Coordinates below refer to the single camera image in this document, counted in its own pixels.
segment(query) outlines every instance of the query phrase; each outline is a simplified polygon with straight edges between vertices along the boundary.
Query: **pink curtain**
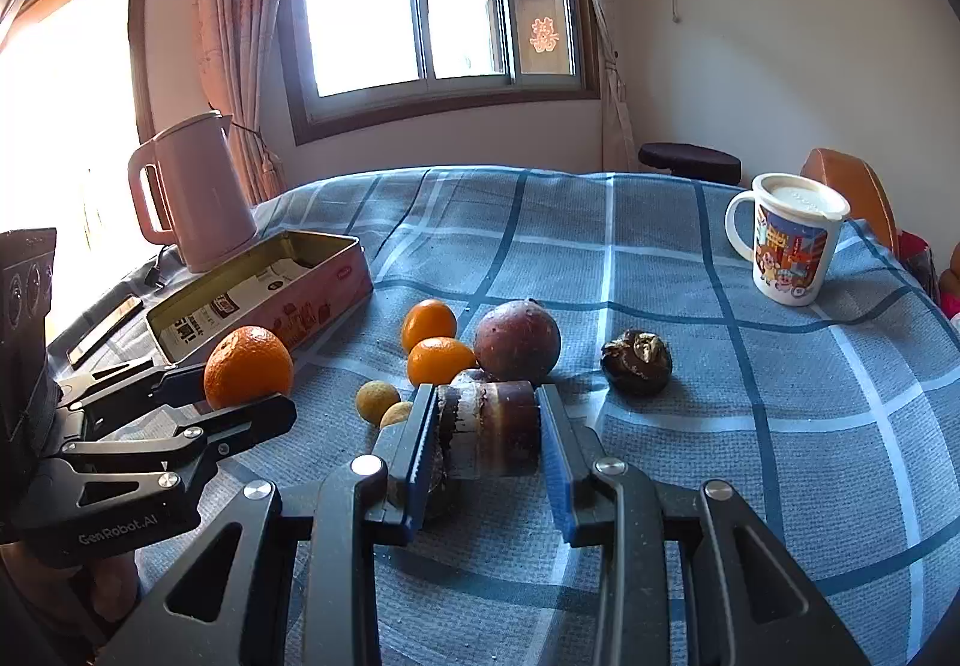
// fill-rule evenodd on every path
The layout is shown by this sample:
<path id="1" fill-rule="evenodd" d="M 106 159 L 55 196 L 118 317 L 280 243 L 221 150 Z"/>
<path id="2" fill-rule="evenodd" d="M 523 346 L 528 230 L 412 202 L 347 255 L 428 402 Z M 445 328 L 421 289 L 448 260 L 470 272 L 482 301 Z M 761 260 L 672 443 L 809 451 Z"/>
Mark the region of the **pink curtain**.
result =
<path id="1" fill-rule="evenodd" d="M 593 0 L 600 43 L 600 105 L 603 170 L 647 169 L 637 159 L 634 131 L 627 110 L 627 89 L 623 83 L 623 60 L 618 54 L 613 0 Z"/>
<path id="2" fill-rule="evenodd" d="M 260 85 L 280 0 L 197 0 L 200 82 L 210 105 L 233 114 L 230 153 L 251 204 L 284 191 L 277 155 L 259 135 Z"/>

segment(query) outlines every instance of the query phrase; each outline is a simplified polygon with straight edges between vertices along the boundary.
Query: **mandarin orange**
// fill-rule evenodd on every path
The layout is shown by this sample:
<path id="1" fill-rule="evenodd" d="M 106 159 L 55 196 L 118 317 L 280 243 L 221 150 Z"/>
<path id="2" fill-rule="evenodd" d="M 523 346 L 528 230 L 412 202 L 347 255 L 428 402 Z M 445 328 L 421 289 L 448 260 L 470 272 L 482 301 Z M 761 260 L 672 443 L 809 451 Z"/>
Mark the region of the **mandarin orange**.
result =
<path id="1" fill-rule="evenodd" d="M 465 368 L 477 365 L 473 350 L 456 338 L 425 338 L 407 358 L 411 385 L 449 385 Z"/>
<path id="2" fill-rule="evenodd" d="M 407 311 L 400 329 L 400 344 L 408 355 L 425 338 L 453 338 L 457 335 L 457 317 L 450 306 L 436 298 L 427 298 Z"/>
<path id="3" fill-rule="evenodd" d="M 294 386 L 294 361 L 266 328 L 237 328 L 217 344 L 203 371 L 203 392 L 213 409 L 256 401 Z"/>

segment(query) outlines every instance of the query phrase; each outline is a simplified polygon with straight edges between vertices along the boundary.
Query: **black device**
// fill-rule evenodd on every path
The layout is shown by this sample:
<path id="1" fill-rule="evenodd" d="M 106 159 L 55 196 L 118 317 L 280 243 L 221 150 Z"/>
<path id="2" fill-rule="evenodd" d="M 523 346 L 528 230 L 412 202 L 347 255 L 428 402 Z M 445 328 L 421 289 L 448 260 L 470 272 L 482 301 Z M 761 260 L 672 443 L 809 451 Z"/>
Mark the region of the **black device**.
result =
<path id="1" fill-rule="evenodd" d="M 200 492 L 217 461 L 286 433 L 296 409 L 274 394 L 186 412 L 203 401 L 203 364 L 144 358 L 54 381 L 43 321 L 55 247 L 54 230 L 0 235 L 0 543 L 24 541 L 67 568 L 200 525 Z M 167 413 L 172 436 L 110 439 L 154 410 Z"/>
<path id="2" fill-rule="evenodd" d="M 536 399 L 554 521 L 571 546 L 603 548 L 594 666 L 670 662 L 665 539 L 682 548 L 691 666 L 868 664 L 729 484 L 653 482 L 573 426 L 556 388 Z M 437 400 L 421 386 L 405 423 L 323 482 L 247 484 L 160 578 L 98 666 L 282 664 L 299 541 L 310 542 L 304 664 L 378 666 L 373 545 L 405 545 L 421 525 Z"/>
<path id="3" fill-rule="evenodd" d="M 0 512 L 32 477 L 59 399 L 43 327 L 55 248 L 53 229 L 0 234 Z"/>

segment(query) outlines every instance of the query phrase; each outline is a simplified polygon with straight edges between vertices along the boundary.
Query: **table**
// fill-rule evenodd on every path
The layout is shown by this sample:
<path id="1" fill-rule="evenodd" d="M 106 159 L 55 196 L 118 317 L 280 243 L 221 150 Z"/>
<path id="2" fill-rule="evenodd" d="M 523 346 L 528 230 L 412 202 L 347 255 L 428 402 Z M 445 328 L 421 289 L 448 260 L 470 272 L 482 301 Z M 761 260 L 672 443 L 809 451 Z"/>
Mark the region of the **table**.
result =
<path id="1" fill-rule="evenodd" d="M 328 179 L 263 204 L 261 236 L 358 236 L 376 288 L 296 350 L 296 425 L 222 463 L 205 521 L 251 479 L 321 478 L 373 445 L 352 399 L 368 379 L 412 391 L 398 331 L 414 303 L 448 302 L 469 341 L 491 306 L 533 297 L 560 325 L 553 380 L 571 416 L 655 479 L 730 481 L 872 662 L 904 664 L 960 587 L 960 340 L 862 222 L 845 223 L 811 307 L 763 297 L 723 232 L 735 192 L 666 176 L 434 167 Z M 151 304 L 189 278 L 168 257 L 171 284 L 154 294 L 144 272 L 56 340 L 54 360 L 64 365 L 120 292 Z M 610 391 L 598 367 L 600 345 L 630 326 L 657 332 L 674 359 L 668 388 L 640 404 Z M 150 351 L 141 316 L 93 364 Z M 131 436 L 166 430 L 146 419 Z M 141 551 L 145 583 L 195 535 Z M 376 561 L 387 664 L 589 662 L 598 553 L 563 545 L 539 476 L 466 485 L 455 517 L 410 549 L 378 548 Z M 675 551 L 669 568 L 678 599 Z M 305 579 L 301 554 L 291 663 Z M 683 606 L 671 608 L 679 652 Z"/>

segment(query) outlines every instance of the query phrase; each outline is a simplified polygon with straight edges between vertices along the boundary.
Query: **blue gripper pad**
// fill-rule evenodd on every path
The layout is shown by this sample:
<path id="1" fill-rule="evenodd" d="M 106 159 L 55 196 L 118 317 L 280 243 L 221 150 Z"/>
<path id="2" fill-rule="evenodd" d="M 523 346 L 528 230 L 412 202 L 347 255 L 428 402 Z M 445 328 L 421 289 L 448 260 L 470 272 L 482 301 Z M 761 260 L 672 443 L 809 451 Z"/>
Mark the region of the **blue gripper pad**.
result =
<path id="1" fill-rule="evenodd" d="M 557 388 L 553 385 L 538 388 L 536 399 L 541 410 L 541 463 L 553 524 L 563 535 L 563 541 L 577 546 L 578 518 L 575 508 L 584 494 L 592 495 L 589 490 L 589 468 Z"/>
<path id="2" fill-rule="evenodd" d="M 413 458 L 406 482 L 407 505 L 403 518 L 407 537 L 412 539 L 414 533 L 424 525 L 426 498 L 433 473 L 433 455 L 437 443 L 437 397 L 433 386 L 421 385 L 416 390 L 414 407 L 406 424 L 408 429 L 419 428 L 414 436 L 403 436 L 404 439 L 412 437 L 416 441 L 411 447 Z"/>

